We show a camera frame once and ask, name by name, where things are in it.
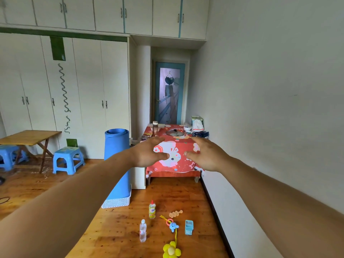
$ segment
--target rolled yoga mat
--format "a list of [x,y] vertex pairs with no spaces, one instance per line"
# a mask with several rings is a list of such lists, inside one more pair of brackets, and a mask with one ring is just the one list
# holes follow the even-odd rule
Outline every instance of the rolled yoga mat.
[[[110,129],[105,132],[104,159],[129,148],[129,131],[126,129]],[[130,195],[129,171],[118,181],[108,199],[118,199]]]

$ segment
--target wardrobe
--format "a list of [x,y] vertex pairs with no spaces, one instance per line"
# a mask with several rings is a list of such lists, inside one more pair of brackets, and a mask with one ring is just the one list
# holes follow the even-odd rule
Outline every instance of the wardrobe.
[[127,42],[7,33],[0,40],[7,135],[59,130],[51,152],[73,139],[86,158],[103,159],[104,132],[130,130]]

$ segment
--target cartoon rabbit print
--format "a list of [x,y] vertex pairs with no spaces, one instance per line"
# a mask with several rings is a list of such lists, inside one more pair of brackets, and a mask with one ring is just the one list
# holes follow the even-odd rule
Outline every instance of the cartoon rabbit print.
[[164,152],[170,154],[169,159],[159,161],[163,166],[172,168],[176,166],[178,161],[181,159],[181,156],[178,153],[178,148],[176,148],[175,145],[176,143],[174,141],[163,141],[154,147],[154,152]]

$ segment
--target table leg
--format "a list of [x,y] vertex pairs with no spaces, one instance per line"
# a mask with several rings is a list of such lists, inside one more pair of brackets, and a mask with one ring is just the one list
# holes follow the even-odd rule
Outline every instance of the table leg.
[[32,157],[33,159],[37,159],[35,155],[33,155],[24,145],[17,145],[21,150],[25,151],[28,157]]
[[45,143],[44,143],[44,147],[43,147],[43,155],[42,155],[42,164],[41,164],[41,168],[40,168],[40,173],[42,173],[42,170],[43,170],[43,165],[44,165],[44,160],[45,160],[45,154],[47,152],[47,147],[48,147],[48,142],[49,142],[49,138],[47,138],[45,140]]
[[21,157],[21,149],[19,148],[17,150],[17,156],[15,157],[15,165],[18,165],[20,157]]
[[[37,145],[39,145],[39,146],[44,150],[44,146],[42,145],[41,142],[39,142]],[[54,155],[53,155],[48,149],[46,149],[46,153],[47,153],[49,156],[54,157]]]

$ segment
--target pink ring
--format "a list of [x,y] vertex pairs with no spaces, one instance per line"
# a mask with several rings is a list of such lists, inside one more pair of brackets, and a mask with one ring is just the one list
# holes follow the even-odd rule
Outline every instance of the pink ring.
[[167,219],[167,220],[166,220],[166,224],[167,224],[168,227],[170,227],[169,221],[171,221],[171,223],[173,223],[173,219],[170,218],[170,219]]

